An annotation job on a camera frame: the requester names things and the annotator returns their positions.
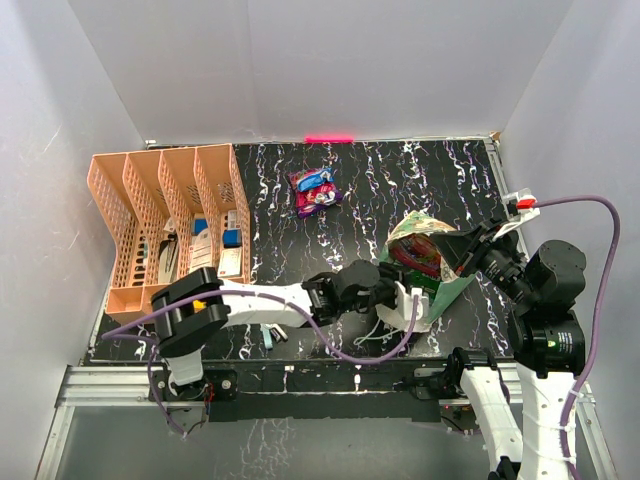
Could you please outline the green illustrated paper gift bag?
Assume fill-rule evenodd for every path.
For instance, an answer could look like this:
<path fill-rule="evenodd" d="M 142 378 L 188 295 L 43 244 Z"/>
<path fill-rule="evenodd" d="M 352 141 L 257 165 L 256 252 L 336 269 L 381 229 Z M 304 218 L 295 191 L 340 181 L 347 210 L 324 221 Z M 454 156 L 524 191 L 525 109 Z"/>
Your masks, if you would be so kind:
<path fill-rule="evenodd" d="M 408 213 L 390 232 L 377 261 L 400 268 L 409 285 L 423 291 L 422 310 L 414 331 L 428 333 L 445 310 L 472 282 L 457 276 L 431 240 L 435 233 L 452 232 L 454 228 L 421 211 Z"/>

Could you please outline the purple Fox's candy packet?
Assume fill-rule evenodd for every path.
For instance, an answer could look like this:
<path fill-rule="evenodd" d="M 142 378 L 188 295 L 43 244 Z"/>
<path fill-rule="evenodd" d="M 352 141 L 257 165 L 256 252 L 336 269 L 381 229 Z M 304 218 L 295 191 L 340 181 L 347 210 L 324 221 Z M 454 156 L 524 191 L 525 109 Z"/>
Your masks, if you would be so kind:
<path fill-rule="evenodd" d="M 289 183 L 294 191 L 296 199 L 296 214 L 300 219 L 310 217 L 320 211 L 340 203 L 343 194 L 337 188 L 334 178 L 330 183 L 325 183 L 317 188 L 306 192 L 299 192 L 294 186 L 302 172 L 300 171 L 289 175 Z"/>

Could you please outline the blue chocolate snack packet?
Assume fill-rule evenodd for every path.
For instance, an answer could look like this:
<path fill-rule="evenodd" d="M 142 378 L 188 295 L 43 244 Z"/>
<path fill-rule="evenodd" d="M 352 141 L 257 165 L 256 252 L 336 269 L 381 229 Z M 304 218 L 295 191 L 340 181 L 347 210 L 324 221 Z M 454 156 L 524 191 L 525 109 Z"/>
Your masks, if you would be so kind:
<path fill-rule="evenodd" d="M 318 168 L 302 172 L 300 177 L 294 181 L 294 186 L 299 192 L 306 192 L 332 181 L 331 168 Z"/>

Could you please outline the purple berries candy packet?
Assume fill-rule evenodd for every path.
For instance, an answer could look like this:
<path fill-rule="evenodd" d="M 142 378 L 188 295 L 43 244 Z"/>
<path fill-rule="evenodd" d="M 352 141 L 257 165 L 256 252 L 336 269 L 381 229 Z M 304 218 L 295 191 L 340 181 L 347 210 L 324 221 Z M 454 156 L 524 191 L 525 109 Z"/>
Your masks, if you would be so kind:
<path fill-rule="evenodd" d="M 441 276 L 440 252 L 425 234 L 410 234 L 394 240 L 389 247 L 389 254 L 413 270 Z"/>

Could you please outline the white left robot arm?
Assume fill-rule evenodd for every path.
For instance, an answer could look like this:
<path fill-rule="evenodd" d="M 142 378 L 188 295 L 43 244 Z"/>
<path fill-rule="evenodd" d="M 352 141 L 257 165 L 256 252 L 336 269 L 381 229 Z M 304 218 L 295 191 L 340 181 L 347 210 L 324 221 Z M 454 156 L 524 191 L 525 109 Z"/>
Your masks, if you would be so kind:
<path fill-rule="evenodd" d="M 388 263 L 356 260 L 286 286 L 250 285 L 222 279 L 202 267 L 151 297 L 159 353 L 171 385 L 194 399 L 206 387 L 201 348 L 219 330 L 236 325 L 291 328 L 330 325 L 345 313 L 374 310 L 381 318 L 411 319 L 413 300 L 405 275 Z"/>

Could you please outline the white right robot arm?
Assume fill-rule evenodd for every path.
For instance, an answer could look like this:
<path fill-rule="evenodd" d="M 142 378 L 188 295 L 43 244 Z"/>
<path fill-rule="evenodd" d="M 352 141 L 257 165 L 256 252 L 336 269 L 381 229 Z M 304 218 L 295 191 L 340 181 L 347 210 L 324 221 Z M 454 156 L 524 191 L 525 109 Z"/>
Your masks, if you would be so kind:
<path fill-rule="evenodd" d="M 435 233 L 432 243 L 460 277 L 482 273 L 514 305 L 508 336 L 522 395 L 515 421 L 496 361 L 457 347 L 432 392 L 466 397 L 490 459 L 491 479 L 570 479 L 576 470 L 571 401 L 586 365 L 582 328 L 573 311 L 585 288 L 586 256 L 562 240 L 544 242 L 526 260 L 516 231 L 496 221 L 468 232 Z"/>

